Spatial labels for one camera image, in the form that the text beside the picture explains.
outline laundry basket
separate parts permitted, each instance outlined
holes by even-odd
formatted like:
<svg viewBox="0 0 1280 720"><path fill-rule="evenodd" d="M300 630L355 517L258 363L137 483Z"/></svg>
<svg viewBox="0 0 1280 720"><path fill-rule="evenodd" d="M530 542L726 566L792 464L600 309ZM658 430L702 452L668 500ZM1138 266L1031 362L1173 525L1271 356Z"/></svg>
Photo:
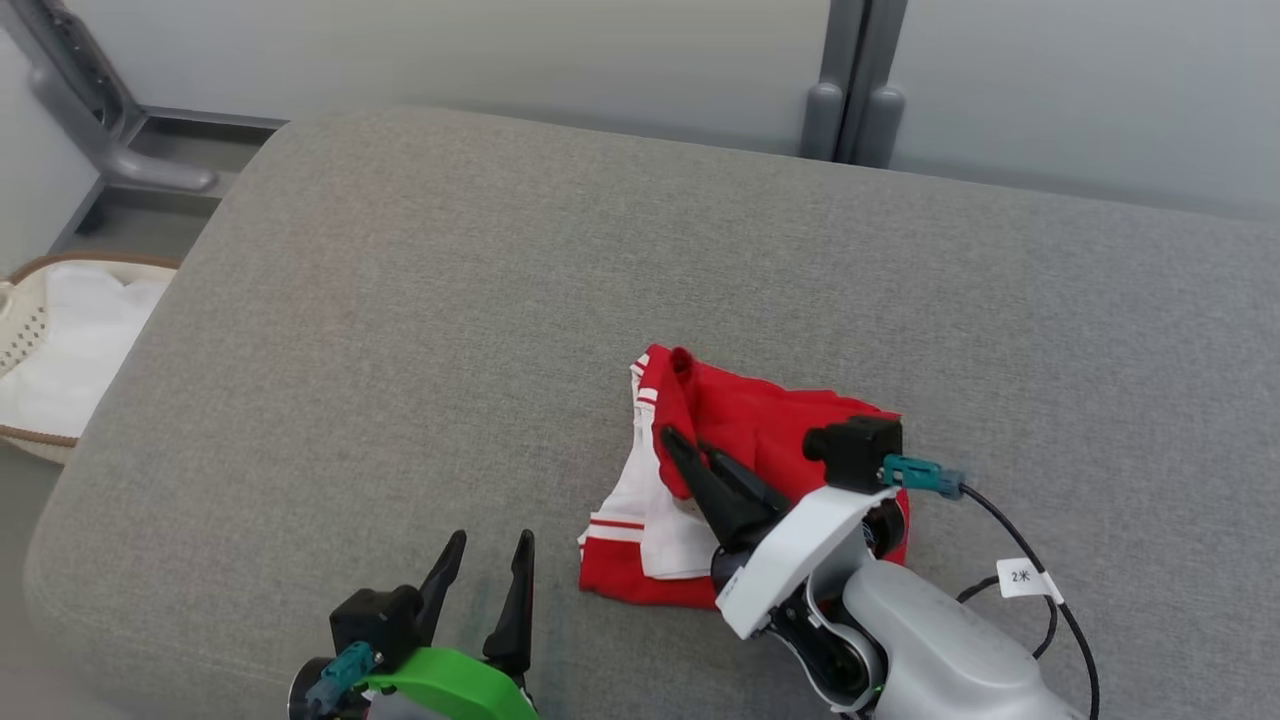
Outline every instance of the laundry basket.
<svg viewBox="0 0 1280 720"><path fill-rule="evenodd" d="M28 263L8 281L0 281L0 377L29 357L47 334L49 309L45 302L46 273L59 263L96 265L118 281L169 281L178 261L148 255L113 252L68 252ZM65 465L79 438L37 433L0 425L0 438L54 462Z"/></svg>

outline gray robot arm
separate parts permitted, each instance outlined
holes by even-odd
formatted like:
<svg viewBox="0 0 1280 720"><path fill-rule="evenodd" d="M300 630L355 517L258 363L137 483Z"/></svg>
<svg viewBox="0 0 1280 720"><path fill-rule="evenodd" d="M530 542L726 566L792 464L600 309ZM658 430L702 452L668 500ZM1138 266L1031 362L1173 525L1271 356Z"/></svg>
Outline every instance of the gray robot arm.
<svg viewBox="0 0 1280 720"><path fill-rule="evenodd" d="M721 615L744 639L782 641L833 712L1084 717L1044 685L1027 648L915 573L872 556L864 516L899 492L874 470L872 482L828 484L787 509L741 465L713 460L708 469L671 428L662 441L721 543L712 561ZM869 455L879 466L882 457Z"/></svg>
<svg viewBox="0 0 1280 720"><path fill-rule="evenodd" d="M1027 648L906 568L863 564L842 602L888 656L877 720L1084 717L1044 687Z"/></svg>

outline gray upholstered seat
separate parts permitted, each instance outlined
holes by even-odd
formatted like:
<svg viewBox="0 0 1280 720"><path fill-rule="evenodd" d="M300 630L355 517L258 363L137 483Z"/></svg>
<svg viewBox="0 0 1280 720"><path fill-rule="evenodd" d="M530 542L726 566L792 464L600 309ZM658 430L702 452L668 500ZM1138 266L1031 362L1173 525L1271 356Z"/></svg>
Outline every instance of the gray upholstered seat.
<svg viewBox="0 0 1280 720"><path fill-rule="evenodd" d="M40 523L32 615L143 716L283 716L352 589L471 536L479 652L539 539L548 719L820 717L772 641L579 593L649 342L905 414L1050 565L1103 716L1280 705L1280 231L434 110L289 126L210 222ZM922 498L956 592L1015 553ZM975 607L1034 644L1034 600ZM1048 683L1087 706L1065 633Z"/></svg>

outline white panel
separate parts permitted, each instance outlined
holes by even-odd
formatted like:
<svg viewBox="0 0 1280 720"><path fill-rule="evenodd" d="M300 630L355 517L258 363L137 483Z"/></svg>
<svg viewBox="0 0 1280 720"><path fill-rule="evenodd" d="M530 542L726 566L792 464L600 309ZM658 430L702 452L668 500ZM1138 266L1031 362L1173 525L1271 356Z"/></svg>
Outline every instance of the white panel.
<svg viewBox="0 0 1280 720"><path fill-rule="evenodd" d="M893 168L1280 215L1274 0L910 0Z"/></svg>
<svg viewBox="0 0 1280 720"><path fill-rule="evenodd" d="M31 63L0 29L0 277L44 255L97 182L27 88Z"/></svg>
<svg viewBox="0 0 1280 720"><path fill-rule="evenodd" d="M827 0L69 0L143 105L480 108L795 150Z"/></svg>

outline robotic arm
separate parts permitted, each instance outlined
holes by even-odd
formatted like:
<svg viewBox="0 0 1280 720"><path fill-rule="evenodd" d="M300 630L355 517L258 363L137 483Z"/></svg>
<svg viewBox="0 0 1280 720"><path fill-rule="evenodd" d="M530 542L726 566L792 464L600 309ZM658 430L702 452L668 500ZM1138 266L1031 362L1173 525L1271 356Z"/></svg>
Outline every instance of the robotic arm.
<svg viewBox="0 0 1280 720"><path fill-rule="evenodd" d="M484 659L433 647L467 536L449 538L421 587L356 591L329 615L337 657L314 657L289 689L289 720L538 720L525 689L532 648L534 533L520 536L511 589Z"/></svg>
<svg viewBox="0 0 1280 720"><path fill-rule="evenodd" d="M828 484L791 509L716 448L703 448L704 464L675 428L660 439L721 544L712 578L724 621L742 639L777 637L833 712L1084 717L1044 685L1024 647L915 573L877 560L905 532L890 483L922 470L900 456L896 420L810 430L805 456L826 464ZM960 497L956 475L928 482ZM920 484L929 487L911 487Z"/></svg>

